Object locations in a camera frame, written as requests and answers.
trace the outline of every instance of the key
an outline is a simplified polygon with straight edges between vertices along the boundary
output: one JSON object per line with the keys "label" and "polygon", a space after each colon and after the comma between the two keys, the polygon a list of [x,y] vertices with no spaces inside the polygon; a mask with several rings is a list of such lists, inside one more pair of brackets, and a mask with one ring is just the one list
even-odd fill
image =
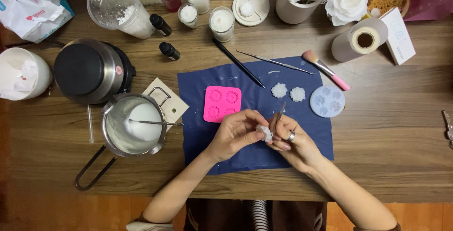
{"label": "key", "polygon": [[442,115],[444,116],[445,123],[447,124],[445,135],[447,136],[447,139],[450,140],[450,148],[453,149],[453,125],[450,119],[450,115],[445,111],[442,111]]}

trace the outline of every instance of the pot handle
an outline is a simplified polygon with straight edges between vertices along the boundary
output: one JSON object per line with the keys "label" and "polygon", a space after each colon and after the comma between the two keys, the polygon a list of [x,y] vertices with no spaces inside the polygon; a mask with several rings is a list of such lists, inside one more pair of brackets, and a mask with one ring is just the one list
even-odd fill
{"label": "pot handle", "polygon": [[160,87],[154,87],[154,88],[151,90],[151,92],[148,94],[148,96],[151,96],[151,94],[152,94],[152,93],[154,92],[154,90],[156,90],[156,89],[160,89],[164,94],[167,95],[167,97],[162,101],[162,103],[159,104],[159,107],[162,107],[162,105],[164,104],[164,102],[167,101],[168,99],[170,99],[171,96],[170,96],[165,90],[163,90],[163,89],[160,88]]}
{"label": "pot handle", "polygon": [[96,152],[96,154],[94,154],[94,156],[88,161],[88,163],[83,167],[83,169],[79,172],[79,174],[77,174],[76,178],[74,179],[74,186],[76,187],[76,189],[78,191],[82,191],[82,192],[83,191],[87,191],[91,187],[93,187],[93,185],[101,178],[101,176],[104,175],[104,173],[107,171],[107,169],[109,169],[113,165],[113,163],[115,162],[115,160],[116,160],[116,158],[118,156],[112,158],[110,160],[110,162],[104,167],[104,169],[99,172],[99,174],[90,182],[90,184],[88,184],[88,186],[86,186],[86,187],[80,186],[80,183],[79,183],[80,178],[88,170],[88,168],[93,164],[94,160],[96,160],[97,157],[99,157],[99,155],[105,150],[105,148],[106,148],[106,146],[103,145]]}

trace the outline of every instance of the wooden table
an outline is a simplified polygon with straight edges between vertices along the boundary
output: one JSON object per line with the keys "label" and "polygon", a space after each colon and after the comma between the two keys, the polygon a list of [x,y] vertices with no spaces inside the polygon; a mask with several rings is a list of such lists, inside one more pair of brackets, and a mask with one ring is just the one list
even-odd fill
{"label": "wooden table", "polygon": [[[53,35],[67,43],[87,37],[121,48],[137,69],[133,92],[159,77],[178,93],[177,73],[228,64],[230,60],[211,42],[209,13],[191,30],[176,13],[149,7],[173,28],[170,37],[158,33],[138,40],[120,31],[105,30],[89,17],[85,0],[68,0],[75,17]],[[213,0],[231,6],[233,0]],[[417,54],[394,66],[386,46],[362,58],[339,64],[332,57],[333,39],[350,25],[333,27],[323,6],[299,25],[283,23],[275,13],[275,0],[259,26],[236,23],[229,49],[269,58],[298,56],[313,49],[352,89],[347,104],[331,119],[335,164],[354,181],[384,202],[453,201],[453,150],[445,139],[441,110],[452,109],[452,17],[446,21],[407,23]],[[171,62],[159,51],[167,41],[180,52]],[[43,44],[28,47],[50,66],[60,48]],[[240,56],[244,62],[253,58]],[[323,76],[324,84],[332,82]],[[95,144],[88,141],[86,106],[70,102],[56,84],[38,98],[10,104],[11,178],[18,189],[71,191],[74,177],[103,144],[101,106],[93,110]],[[148,158],[119,158],[87,193],[153,195],[184,168],[181,128],[167,133],[163,149]],[[86,184],[112,158],[106,151],[82,179]],[[207,176],[192,197],[329,200],[319,186],[292,168],[255,170]]]}

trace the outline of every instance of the pink brush handle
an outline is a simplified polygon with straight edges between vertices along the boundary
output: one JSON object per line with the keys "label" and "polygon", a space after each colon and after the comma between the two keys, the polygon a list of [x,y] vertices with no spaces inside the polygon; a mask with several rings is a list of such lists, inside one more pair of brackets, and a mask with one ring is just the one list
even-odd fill
{"label": "pink brush handle", "polygon": [[340,79],[340,77],[338,77],[336,74],[334,74],[332,76],[332,79],[333,81],[335,81],[344,91],[348,91],[349,89],[351,89],[351,87],[346,84],[346,82],[344,82],[342,79]]}

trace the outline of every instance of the navy fabric sheet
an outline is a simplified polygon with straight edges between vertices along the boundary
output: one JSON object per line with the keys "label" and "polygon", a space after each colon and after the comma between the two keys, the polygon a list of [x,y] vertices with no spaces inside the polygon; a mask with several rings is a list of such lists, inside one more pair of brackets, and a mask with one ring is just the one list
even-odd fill
{"label": "navy fabric sheet", "polygon": [[[310,96],[315,89],[322,86],[320,71],[301,57],[275,59],[301,69],[316,73],[310,75],[266,61],[244,63],[244,65],[263,83],[266,89],[256,85],[236,65],[226,64],[206,70],[179,73],[179,96],[190,107],[183,114],[184,155],[188,165],[212,141],[219,123],[206,122],[203,119],[205,90],[208,86],[240,88],[242,92],[241,110],[250,108],[258,110],[265,118],[271,118],[279,112],[286,101],[285,115],[294,118],[314,140],[321,153],[333,160],[332,133],[330,118],[317,116],[310,108]],[[286,96],[275,98],[271,89],[277,83],[286,84]],[[294,102],[289,93],[292,88],[305,89],[306,99]],[[266,146],[263,141],[244,147],[232,158],[215,165],[208,174],[218,175],[235,171],[255,169],[286,168],[290,165],[278,152]]]}

